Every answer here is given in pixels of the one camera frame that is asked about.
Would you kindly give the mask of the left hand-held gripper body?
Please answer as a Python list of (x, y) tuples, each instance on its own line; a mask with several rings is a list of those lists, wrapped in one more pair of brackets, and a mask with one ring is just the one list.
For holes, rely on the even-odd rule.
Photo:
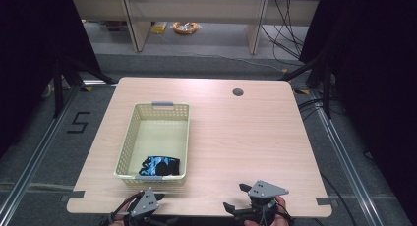
[(144, 190), (144, 195), (134, 209), (127, 209), (124, 217), (125, 226), (176, 226), (178, 219), (166, 221), (152, 219), (152, 215), (159, 209), (159, 200), (155, 198), (152, 188)]

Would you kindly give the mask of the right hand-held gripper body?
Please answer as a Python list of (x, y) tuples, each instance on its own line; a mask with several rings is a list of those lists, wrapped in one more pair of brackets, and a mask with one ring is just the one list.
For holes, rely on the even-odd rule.
[(265, 222), (269, 225), (276, 213), (275, 198), (288, 194), (282, 187), (258, 180), (249, 192), (245, 192), (250, 199), (250, 207), (241, 209), (242, 215), (234, 216), (235, 220), (243, 223), (245, 220)]

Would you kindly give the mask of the cream perforated plastic basket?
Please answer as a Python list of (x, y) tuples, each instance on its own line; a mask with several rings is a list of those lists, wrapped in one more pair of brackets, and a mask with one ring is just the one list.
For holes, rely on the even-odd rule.
[[(114, 176), (126, 185), (181, 183), (187, 173), (190, 106), (187, 103), (144, 102), (134, 105), (118, 156)], [(148, 156), (169, 156), (180, 160), (179, 174), (141, 176)]]

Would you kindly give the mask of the person's right hand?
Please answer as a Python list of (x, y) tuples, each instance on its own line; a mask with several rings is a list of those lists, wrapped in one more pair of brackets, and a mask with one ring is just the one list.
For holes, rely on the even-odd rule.
[(276, 213), (274, 220), (267, 225), (265, 222), (245, 220), (244, 226), (294, 226), (294, 220), (286, 210), (286, 201), (282, 197), (276, 197)]

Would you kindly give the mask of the black metal stand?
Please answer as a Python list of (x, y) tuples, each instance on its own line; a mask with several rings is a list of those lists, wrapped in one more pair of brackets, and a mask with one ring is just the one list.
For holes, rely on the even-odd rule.
[(109, 85), (118, 83), (117, 80), (104, 75), (98, 65), (92, 67), (75, 58), (68, 56), (57, 57), (53, 69), (55, 118), (57, 118), (64, 110), (64, 95), (61, 77), (64, 77), (70, 86), (81, 86), (84, 82), (80, 76), (80, 72), (87, 72)]
[(330, 119), (330, 78), (331, 78), (331, 69), (328, 66), (326, 59), (323, 59), (321, 56), (316, 57), (315, 59), (309, 61), (305, 65), (296, 69), (295, 71), (284, 75), (281, 80), (289, 82), (290, 80), (298, 77), (304, 72), (310, 72), (308, 79), (306, 80), (307, 88), (317, 88), (319, 85), (323, 88), (323, 97), (322, 103), (324, 106), (324, 111), (327, 117)]

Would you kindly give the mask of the dark curtain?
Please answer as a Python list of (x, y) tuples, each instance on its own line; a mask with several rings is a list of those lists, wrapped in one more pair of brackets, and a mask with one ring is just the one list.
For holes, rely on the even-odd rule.
[(18, 139), (59, 63), (100, 67), (73, 0), (0, 0), (0, 157)]
[(344, 11), (355, 21), (329, 62), (336, 89), (417, 226), (417, 0), (320, 0), (301, 61), (319, 55)]

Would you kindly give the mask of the yellow box on shelf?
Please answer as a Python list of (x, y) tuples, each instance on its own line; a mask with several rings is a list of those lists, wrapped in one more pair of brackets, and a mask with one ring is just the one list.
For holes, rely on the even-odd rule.
[(154, 22), (151, 24), (150, 33), (163, 34), (166, 30), (167, 22)]

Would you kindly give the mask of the metal floor rail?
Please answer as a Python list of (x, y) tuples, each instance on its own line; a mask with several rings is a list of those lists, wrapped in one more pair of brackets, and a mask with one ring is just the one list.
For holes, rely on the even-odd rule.
[(69, 89), (67, 97), (64, 99), (62, 110), (52, 119), (40, 143), (36, 146), (34, 153), (30, 157), (29, 163), (18, 181), (13, 185), (6, 199), (0, 205), (0, 223), (6, 225), (13, 217), (18, 208), (34, 174), (37, 172), (42, 160), (44, 159), (49, 147), (55, 139), (63, 120), (66, 117), (67, 111), (79, 92), (79, 86), (72, 86)]
[(370, 197), (363, 181), (361, 180), (331, 118), (325, 113), (325, 110), (321, 108), (323, 103), (320, 101), (319, 94), (315, 91), (311, 91), (313, 99), (317, 99), (316, 106), (319, 108), (319, 117), (322, 124), (328, 134), (329, 140), (335, 151), (335, 154), (341, 164), (341, 167), (345, 173), (347, 181), (356, 197), (362, 212), (368, 222), (369, 226), (384, 226), (384, 222), (380, 214), (378, 213), (374, 201)]

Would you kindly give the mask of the cream wooden desk frame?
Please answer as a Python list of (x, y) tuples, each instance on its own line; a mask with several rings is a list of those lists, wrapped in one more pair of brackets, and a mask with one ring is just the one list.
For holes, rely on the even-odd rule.
[(84, 20), (124, 21), (133, 48), (143, 50), (152, 22), (240, 24), (246, 27), (249, 52), (255, 54), (261, 26), (287, 23), (307, 27), (316, 0), (73, 0)]

